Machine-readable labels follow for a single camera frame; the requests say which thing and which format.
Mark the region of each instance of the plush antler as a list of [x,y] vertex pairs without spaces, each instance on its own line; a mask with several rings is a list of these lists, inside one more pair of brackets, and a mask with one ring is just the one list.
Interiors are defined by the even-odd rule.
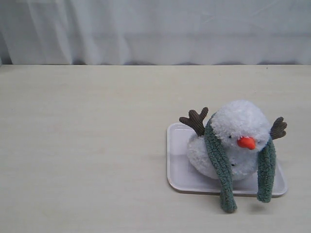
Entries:
[[208,113],[207,107],[203,108],[200,114],[198,114],[195,110],[190,110],[189,118],[182,116],[179,118],[179,121],[193,128],[198,136],[203,136],[205,130],[203,120],[207,116],[207,113]]
[[287,123],[283,122],[283,120],[284,120],[283,117],[279,117],[273,123],[273,126],[270,130],[270,135],[272,137],[272,140],[284,137],[286,135],[285,129],[287,127]]

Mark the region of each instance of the snowman plush toy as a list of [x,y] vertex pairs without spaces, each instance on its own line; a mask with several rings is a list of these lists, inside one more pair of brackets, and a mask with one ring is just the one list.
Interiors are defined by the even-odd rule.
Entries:
[[198,114],[179,121],[194,129],[187,156],[201,174],[220,181],[221,208],[232,213],[237,209],[233,197],[233,181],[247,179],[257,172],[257,199],[270,202],[276,169],[273,140],[284,137],[287,123],[283,117],[270,125],[263,112],[247,100],[232,101],[214,113],[206,126],[205,107]]

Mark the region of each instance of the plush snowman body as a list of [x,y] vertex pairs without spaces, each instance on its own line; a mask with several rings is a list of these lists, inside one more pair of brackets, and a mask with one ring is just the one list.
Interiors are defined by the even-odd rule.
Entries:
[[[258,153],[270,138],[271,125],[263,112],[247,100],[236,100],[213,115],[211,127],[229,159],[232,180],[252,176],[258,169]],[[203,135],[194,134],[190,138],[187,156],[201,174],[218,179],[207,154]]]

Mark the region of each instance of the plastic tray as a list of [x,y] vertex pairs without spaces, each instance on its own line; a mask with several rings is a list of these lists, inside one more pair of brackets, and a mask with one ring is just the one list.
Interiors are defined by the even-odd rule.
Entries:
[[[183,192],[220,193],[218,180],[200,174],[189,162],[186,151],[189,138],[194,130],[182,123],[174,123],[167,130],[167,178],[170,185]],[[287,192],[287,183],[280,164],[276,161],[276,175],[273,186],[273,197]],[[257,173],[252,177],[233,182],[235,195],[256,195],[258,190]]]

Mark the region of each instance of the white curtain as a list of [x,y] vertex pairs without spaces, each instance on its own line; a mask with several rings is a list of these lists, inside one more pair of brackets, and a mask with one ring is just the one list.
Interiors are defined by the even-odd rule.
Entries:
[[0,0],[13,64],[311,64],[310,0]]

